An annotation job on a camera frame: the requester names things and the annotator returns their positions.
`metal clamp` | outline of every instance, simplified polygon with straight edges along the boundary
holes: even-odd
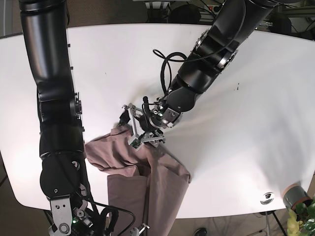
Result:
[[[145,143],[150,143],[154,147],[157,147],[159,141],[165,141],[164,135],[160,134],[157,131],[143,134],[140,134],[138,132],[136,126],[136,118],[139,118],[141,115],[143,115],[142,109],[137,108],[132,103],[130,103],[128,106],[125,105],[124,109],[128,110],[129,117],[131,119],[131,127],[133,131],[132,137],[128,140],[129,145],[134,147],[136,150],[139,150]]]
[[[50,201],[50,207],[53,214],[54,223],[57,227],[53,231],[49,228],[49,235],[51,236],[67,236],[71,234],[72,211],[70,205],[70,197],[53,199]]]
[[[139,228],[133,228],[133,230],[130,231],[130,236],[140,236],[146,229],[149,228],[150,227],[148,225],[143,223]]]

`potted plant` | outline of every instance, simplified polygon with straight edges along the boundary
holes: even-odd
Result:
[[[315,235],[315,200],[301,186],[294,184],[285,190],[283,203],[289,211],[288,236]]]

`fabric fold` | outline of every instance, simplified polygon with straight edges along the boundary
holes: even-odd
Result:
[[[100,171],[109,173],[108,201],[136,216],[129,231],[146,223],[147,236],[167,236],[180,208],[188,185],[189,172],[162,147],[144,145],[138,151],[128,145],[129,126],[118,126],[110,134],[85,146],[88,161]],[[119,212],[112,235],[116,236],[132,217]]]

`table surface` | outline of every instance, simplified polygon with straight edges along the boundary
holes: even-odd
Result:
[[[162,95],[161,50],[189,54],[207,26],[106,25],[70,28],[70,64],[83,104],[85,140],[110,132],[124,104]],[[23,36],[0,40],[0,150],[16,199],[49,209],[39,185],[36,86]],[[254,32],[233,63],[166,132],[166,147],[191,172],[177,218],[284,208],[281,192],[315,169],[315,44]],[[175,75],[180,63],[171,63]],[[106,204],[107,174],[87,164],[95,201]],[[263,194],[275,199],[262,205]]]

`wire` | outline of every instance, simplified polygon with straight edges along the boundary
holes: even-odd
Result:
[[[311,25],[312,25],[314,22],[315,22],[315,20],[313,20],[313,21],[309,24],[309,26],[307,26],[307,28],[304,30],[304,32],[306,32],[306,31],[309,29],[309,27],[311,27]]]
[[[172,70],[171,70],[170,64],[168,63],[168,60],[171,59],[172,57],[176,57],[176,56],[179,56],[182,59],[187,59],[185,54],[180,53],[180,52],[174,52],[174,53],[171,53],[170,55],[168,55],[165,58],[165,60],[163,61],[162,68],[161,68],[161,73],[160,73],[160,79],[161,79],[161,85],[162,85],[162,89],[163,89],[164,95],[167,95],[167,91],[171,87],[171,83],[172,83]],[[166,65],[168,65],[169,76],[170,76],[169,85],[168,85],[167,89],[166,89],[166,86],[165,86],[165,67],[166,67]]]
[[[292,26],[292,28],[294,28],[294,30],[297,32],[297,33],[299,33],[297,30],[296,30],[296,28],[291,24],[291,26]]]
[[[216,18],[217,16],[215,15],[215,13],[208,7],[208,5],[203,1],[203,0],[200,0],[206,7],[207,9],[212,13],[213,17]]]
[[[209,58],[210,56],[212,56],[213,54],[217,54],[219,52],[221,52],[222,50],[226,49],[233,41],[234,39],[237,37],[238,33],[241,31],[242,29],[242,26],[243,26],[243,23],[244,23],[244,20],[245,20],[245,16],[246,16],[246,5],[245,5],[245,0],[243,1],[243,18],[242,18],[242,21],[240,23],[240,26],[237,30],[237,32],[235,33],[234,37],[223,47],[221,47],[219,50],[213,52],[213,53],[210,53],[204,57],[199,57],[197,59],[190,59],[190,60],[174,60],[174,59],[168,59],[167,61],[173,61],[173,62],[192,62],[192,61],[198,61],[198,60],[203,60],[203,59],[206,59],[206,58]],[[162,53],[157,50],[157,49],[153,49],[153,53],[158,56],[159,58],[162,58],[164,60],[166,60],[166,57],[163,57],[162,56]]]
[[[69,9],[68,9],[68,3],[66,3],[66,7],[67,7],[67,18],[68,18],[67,26],[69,26],[69,23],[70,23],[70,13],[69,13]]]
[[[275,7],[279,7],[279,6],[287,6],[289,8],[293,8],[293,7],[297,7],[297,6],[294,6],[294,5],[287,5],[287,4],[283,4],[283,3],[279,3],[277,6]]]
[[[8,178],[8,175],[5,175],[5,177],[3,178],[3,180],[0,182],[0,187],[3,185],[3,183],[6,181],[7,178]]]
[[[119,210],[119,211],[122,211],[122,212],[125,212],[125,213],[128,213],[129,215],[132,216],[132,222],[124,229],[122,230],[117,236],[120,236],[122,235],[127,229],[129,229],[133,224],[134,222],[136,221],[136,216],[129,210],[125,210],[125,209],[122,209],[122,208],[119,208],[119,207],[115,207],[115,206],[109,206],[109,205],[105,205],[105,204],[101,204],[101,203],[97,203],[97,202],[94,202],[94,201],[91,201],[89,199],[85,199],[83,196],[81,196],[85,201],[91,203],[91,204],[95,204],[95,205],[98,205],[100,207],[107,207],[109,209],[112,209],[112,210]]]
[[[50,226],[52,226],[52,225],[53,225],[53,222],[52,222],[51,219],[49,218],[49,216],[48,216],[48,214],[47,214],[47,211],[46,211],[46,210],[43,210],[43,211],[44,211],[44,214],[45,214],[45,216],[46,216],[46,218],[47,218],[47,220],[48,220]]]

